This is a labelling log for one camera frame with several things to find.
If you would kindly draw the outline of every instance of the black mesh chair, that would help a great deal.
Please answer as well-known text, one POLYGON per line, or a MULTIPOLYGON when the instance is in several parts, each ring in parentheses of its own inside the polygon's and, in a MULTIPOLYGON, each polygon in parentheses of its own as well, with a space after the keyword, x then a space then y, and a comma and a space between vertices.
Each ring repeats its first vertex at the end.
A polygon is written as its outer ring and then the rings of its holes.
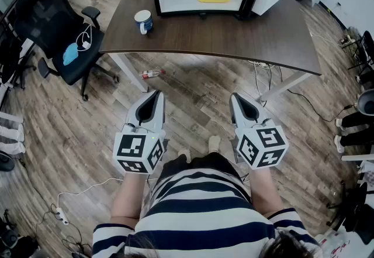
POLYGON ((374 60, 374 42, 370 32, 365 31, 361 39, 345 45, 343 49, 352 44, 356 44, 356 50, 353 52, 353 54, 351 48, 349 48, 349 50, 352 58, 356 59, 358 64, 348 68, 348 70, 355 67, 360 67, 361 69, 361 66, 364 66, 364 68, 360 70, 359 75, 361 75, 366 68, 370 68, 372 70, 371 63, 374 60))
POLYGON ((63 64, 66 48, 75 43, 78 35, 88 27, 83 17, 72 9, 68 0, 18 0, 15 10, 16 33, 35 42, 47 58, 52 59, 56 68, 56 71, 49 68, 44 58, 41 58, 38 68, 44 78, 49 74, 61 76, 68 85, 73 85, 82 78, 81 95, 84 101, 88 100, 84 92, 92 67, 111 76, 115 83, 118 82, 117 76, 96 64, 101 56, 99 48, 104 37, 96 20, 100 15, 98 9, 88 6, 82 10, 82 13, 90 17, 95 25, 92 27, 91 46, 86 51, 78 52, 78 57, 66 66, 63 64))

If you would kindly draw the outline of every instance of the person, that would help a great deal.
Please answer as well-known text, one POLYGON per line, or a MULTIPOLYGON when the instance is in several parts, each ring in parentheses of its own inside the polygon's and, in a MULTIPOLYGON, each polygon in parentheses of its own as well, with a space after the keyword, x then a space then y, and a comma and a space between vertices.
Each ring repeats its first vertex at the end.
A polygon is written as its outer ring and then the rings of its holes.
POLYGON ((3 151, 9 155, 26 152, 25 146, 23 145, 25 135, 23 133, 22 124, 18 125, 18 130, 8 129, 7 127, 0 126, 0 135, 3 137, 7 137, 8 139, 14 139, 17 141, 16 143, 1 143, 0 142, 0 151, 3 151))
POLYGON ((141 210, 147 176, 127 173, 110 222, 93 232, 93 258, 322 257, 295 209, 284 209, 269 168, 250 170, 251 197, 218 153, 165 163, 141 210))
POLYGON ((358 146, 374 142, 373 123, 374 116, 364 115, 360 112, 352 113, 351 115, 345 116, 342 119, 336 119, 335 125, 342 131, 345 131, 345 129, 349 127, 369 125, 367 129, 355 133, 350 133, 346 136, 335 135, 334 143, 337 147, 337 151, 343 154, 345 146, 358 146))
POLYGON ((365 84, 367 82, 373 82, 374 81, 374 71, 369 71, 366 73, 363 73, 361 75, 356 76, 356 81, 360 84, 365 84))

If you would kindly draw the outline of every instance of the wooden floor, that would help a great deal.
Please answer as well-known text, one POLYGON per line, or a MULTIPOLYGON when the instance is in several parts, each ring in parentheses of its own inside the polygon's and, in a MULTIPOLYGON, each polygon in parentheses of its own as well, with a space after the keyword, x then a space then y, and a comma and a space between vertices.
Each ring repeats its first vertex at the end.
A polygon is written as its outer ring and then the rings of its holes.
MULTIPOLYGON (((99 23, 105 30, 120 0, 69 0, 77 12, 87 6, 101 10, 99 23)), ((300 9, 310 31, 328 40, 337 41, 342 30, 337 22, 316 5, 305 1, 300 9)), ((313 36, 323 75, 312 76, 292 90, 311 100, 316 109, 332 118, 343 106, 355 102, 359 86, 354 70, 347 71, 351 61, 340 47, 313 36)), ((152 89, 166 96, 164 129, 170 139, 165 161, 176 157, 178 150, 188 148, 192 156, 207 153, 211 135, 220 135, 220 151, 233 161, 229 140, 234 137, 230 123, 228 100, 232 92, 250 97, 258 96, 254 66, 243 60, 188 54, 132 53, 129 59, 137 71, 163 68, 166 75, 147 80, 152 89)), ((26 75, 26 90, 14 89, 5 103, 4 111, 22 114, 25 118, 26 154, 21 155, 34 182, 50 204, 57 202, 63 191, 80 192, 92 184, 122 175, 112 166, 112 148, 116 132, 120 132, 130 105, 141 96, 115 63, 103 56, 100 64, 115 71, 120 83, 99 73, 90 75, 89 101, 83 102, 80 82, 72 87, 61 78, 42 79, 37 71, 26 75)), ((258 70, 261 91, 268 89, 268 71, 258 70)), ((279 68, 272 70, 272 85, 278 84, 279 68)), ((283 77, 293 71, 282 68, 283 77)), ((282 125, 290 148, 272 173, 286 207, 295 207, 311 234, 324 232, 326 221, 333 213, 325 208, 338 201, 340 181, 352 186, 356 180, 355 166, 340 160, 333 136, 338 132, 334 122, 322 121, 301 97, 284 92, 268 101, 268 115, 282 125)), ((353 112, 345 111, 342 116, 353 112)), ((362 149, 349 147, 350 154, 362 149)), ((246 165, 237 168, 245 174, 246 165)), ((94 227, 109 220, 109 209, 119 182, 110 181, 92 188, 78 197, 63 195, 60 206, 70 222, 82 232, 83 241, 92 242, 94 227)), ((17 164, 11 173, 0 177, 0 211, 10 209, 13 220, 24 235, 33 235, 35 225, 48 210, 32 189, 25 170, 17 164)), ((69 257, 61 238, 72 235, 79 239, 72 226, 65 226, 53 215, 38 227, 38 240, 51 257, 69 257)))

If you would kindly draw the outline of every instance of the white desk leg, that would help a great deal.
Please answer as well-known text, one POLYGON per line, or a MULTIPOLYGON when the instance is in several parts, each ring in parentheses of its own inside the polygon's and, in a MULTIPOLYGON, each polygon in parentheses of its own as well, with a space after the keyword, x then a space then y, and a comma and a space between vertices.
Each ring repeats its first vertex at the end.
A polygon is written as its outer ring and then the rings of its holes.
POLYGON ((305 73, 302 71, 297 71, 296 73, 292 74, 287 79, 283 80, 280 84, 274 86, 270 91, 267 91, 261 95, 261 100, 266 101, 270 99, 271 97, 280 94, 281 92, 284 92, 285 90, 288 90, 289 88, 293 87, 296 84, 299 84, 312 74, 305 73))
POLYGON ((133 84, 135 84, 142 92, 148 91, 148 85, 139 76, 130 60, 123 53, 108 53, 109 56, 116 62, 124 73, 129 76, 133 84))
POLYGON ((342 161, 361 161, 361 160, 374 160, 374 154, 364 154, 364 155, 343 155, 341 157, 342 161))
POLYGON ((23 118, 20 118, 20 117, 15 116, 15 115, 10 115, 8 113, 4 113, 4 112, 1 112, 1 111, 0 111, 0 118, 7 119, 7 120, 10 120, 10 121, 14 121, 14 122, 17 122, 17 123, 23 123, 23 118))

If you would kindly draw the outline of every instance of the black pants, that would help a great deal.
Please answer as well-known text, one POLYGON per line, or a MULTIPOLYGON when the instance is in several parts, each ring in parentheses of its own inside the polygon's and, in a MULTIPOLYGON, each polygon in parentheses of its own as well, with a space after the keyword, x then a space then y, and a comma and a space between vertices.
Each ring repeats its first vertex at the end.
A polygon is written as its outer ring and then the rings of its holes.
POLYGON ((343 118, 341 125, 346 128, 358 125, 370 125, 370 127, 365 130, 342 136, 340 140, 342 146, 364 145, 374 142, 374 116, 367 116, 360 112, 355 112, 343 118))
POLYGON ((365 74, 360 75, 360 80, 361 80, 361 83, 374 81, 374 71, 369 71, 365 74))
MULTIPOLYGON (((230 174, 241 181, 239 174, 235 171, 231 163, 221 154, 212 152, 207 156, 194 158, 190 163, 187 163, 187 157, 184 154, 180 155, 177 159, 165 163, 156 184, 158 184, 158 182, 164 178, 176 175, 181 171, 190 170, 192 168, 212 168, 214 170, 230 174)), ((242 193, 243 196, 245 196, 247 201, 252 204, 251 197, 247 194, 245 189, 238 184, 232 184, 242 193)))

